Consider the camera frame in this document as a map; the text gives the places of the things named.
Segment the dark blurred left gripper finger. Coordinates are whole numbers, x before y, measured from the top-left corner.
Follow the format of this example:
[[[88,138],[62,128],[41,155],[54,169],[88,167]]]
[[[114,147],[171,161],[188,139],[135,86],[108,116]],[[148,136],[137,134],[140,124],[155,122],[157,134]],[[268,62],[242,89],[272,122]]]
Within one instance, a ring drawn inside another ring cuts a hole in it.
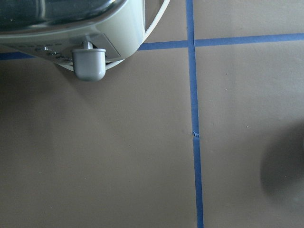
[[[260,180],[273,200],[304,198],[304,123],[282,130],[262,158]]]

